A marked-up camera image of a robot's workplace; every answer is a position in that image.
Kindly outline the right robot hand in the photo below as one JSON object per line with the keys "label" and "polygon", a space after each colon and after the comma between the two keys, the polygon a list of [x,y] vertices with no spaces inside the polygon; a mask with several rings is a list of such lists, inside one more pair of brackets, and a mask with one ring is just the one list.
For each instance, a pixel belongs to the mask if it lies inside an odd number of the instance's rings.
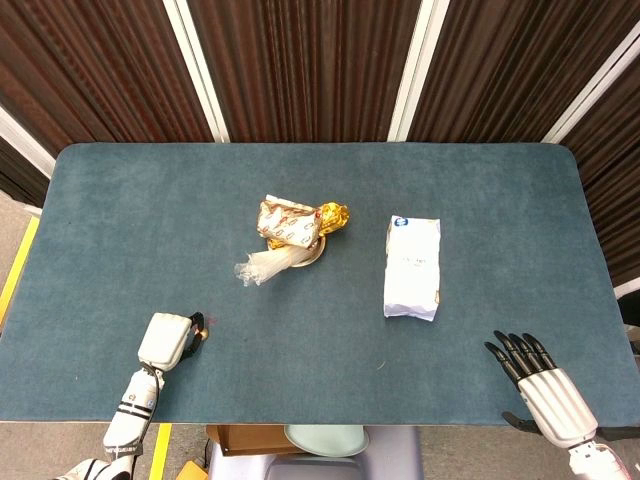
{"label": "right robot hand", "polygon": [[596,436],[598,422],[581,393],[543,344],[525,333],[494,332],[498,344],[484,346],[513,383],[542,436],[572,449]]}

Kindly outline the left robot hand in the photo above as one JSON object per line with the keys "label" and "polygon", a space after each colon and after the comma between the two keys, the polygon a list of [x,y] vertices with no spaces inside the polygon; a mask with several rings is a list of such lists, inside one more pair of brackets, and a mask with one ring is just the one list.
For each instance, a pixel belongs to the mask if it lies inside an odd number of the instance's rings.
{"label": "left robot hand", "polygon": [[138,360],[162,372],[192,357],[208,337],[205,317],[195,312],[189,317],[155,313],[138,350]]}

